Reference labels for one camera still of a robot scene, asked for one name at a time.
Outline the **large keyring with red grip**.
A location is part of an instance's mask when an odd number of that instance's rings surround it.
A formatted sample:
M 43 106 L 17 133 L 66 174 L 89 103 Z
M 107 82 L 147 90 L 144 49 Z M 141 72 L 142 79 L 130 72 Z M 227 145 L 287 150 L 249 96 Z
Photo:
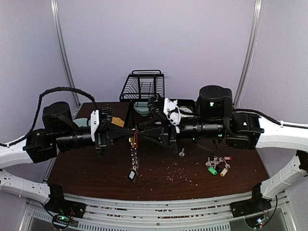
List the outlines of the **large keyring with red grip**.
M 138 172 L 139 169 L 139 159 L 138 159 L 138 131 L 136 129 L 135 130 L 135 134 L 133 135 L 134 139 L 135 139 L 135 148 L 131 148 L 130 147 L 130 151 L 131 151 L 131 169 L 136 170 L 136 172 Z

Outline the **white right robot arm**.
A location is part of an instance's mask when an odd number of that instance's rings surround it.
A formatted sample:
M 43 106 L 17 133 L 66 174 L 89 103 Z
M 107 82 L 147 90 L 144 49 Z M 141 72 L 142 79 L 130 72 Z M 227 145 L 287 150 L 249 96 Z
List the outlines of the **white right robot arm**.
M 270 178 L 253 188 L 247 209 L 257 212 L 266 200 L 292 186 L 308 173 L 308 127 L 276 120 L 259 111 L 234 108 L 232 92 L 216 85 L 199 90 L 194 112 L 186 112 L 177 100 L 152 96 L 152 119 L 139 134 L 165 147 L 180 140 L 224 141 L 239 150 L 257 150 Z

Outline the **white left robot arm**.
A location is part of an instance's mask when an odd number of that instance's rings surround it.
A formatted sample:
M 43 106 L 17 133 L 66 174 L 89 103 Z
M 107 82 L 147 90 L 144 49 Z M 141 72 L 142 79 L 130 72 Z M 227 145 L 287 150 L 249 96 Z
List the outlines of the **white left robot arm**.
M 57 184 L 39 183 L 29 180 L 28 173 L 11 173 L 21 167 L 29 170 L 56 158 L 59 152 L 95 147 L 100 152 L 111 146 L 116 139 L 134 135 L 134 131 L 112 123 L 111 108 L 97 108 L 79 126 L 71 116 L 66 102 L 56 102 L 43 109 L 44 127 L 30 131 L 24 137 L 0 147 L 0 189 L 4 192 L 29 198 L 43 205 L 51 205 L 59 214 L 69 210 L 62 187 Z

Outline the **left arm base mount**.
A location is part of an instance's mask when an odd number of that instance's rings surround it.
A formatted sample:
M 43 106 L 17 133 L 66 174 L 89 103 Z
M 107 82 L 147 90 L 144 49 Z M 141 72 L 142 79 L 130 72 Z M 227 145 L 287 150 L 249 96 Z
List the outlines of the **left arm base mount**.
M 86 210 L 84 203 L 67 200 L 60 185 L 47 184 L 49 187 L 49 201 L 43 204 L 45 211 L 51 216 L 52 225 L 63 230 L 74 222 L 74 218 L 83 218 Z

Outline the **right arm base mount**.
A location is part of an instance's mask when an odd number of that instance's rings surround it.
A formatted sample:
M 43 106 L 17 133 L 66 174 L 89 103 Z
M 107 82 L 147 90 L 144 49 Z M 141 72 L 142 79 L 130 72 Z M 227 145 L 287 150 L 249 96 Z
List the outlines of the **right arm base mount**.
M 252 229 L 261 229 L 267 223 L 265 211 L 270 208 L 271 199 L 263 198 L 261 183 L 258 183 L 252 188 L 252 196 L 250 199 L 232 202 L 230 204 L 233 218 L 262 212 L 261 215 L 245 219 L 246 224 Z

